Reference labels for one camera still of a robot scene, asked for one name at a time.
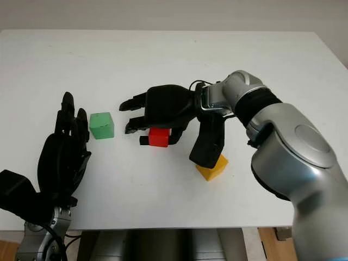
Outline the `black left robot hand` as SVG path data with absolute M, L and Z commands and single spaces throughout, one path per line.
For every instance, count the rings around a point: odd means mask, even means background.
M 40 193 L 56 206 L 77 205 L 78 200 L 72 194 L 80 185 L 91 157 L 86 147 L 89 136 L 86 111 L 80 108 L 75 115 L 73 95 L 64 93 L 54 132 L 47 137 L 38 162 Z

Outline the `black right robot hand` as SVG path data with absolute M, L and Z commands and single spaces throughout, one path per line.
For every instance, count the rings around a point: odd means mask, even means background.
M 178 143 L 189 122 L 196 117 L 195 92 L 179 85 L 153 86 L 121 103 L 119 111 L 144 108 L 143 116 L 129 119 L 125 134 L 149 128 L 171 129 L 169 144 Z

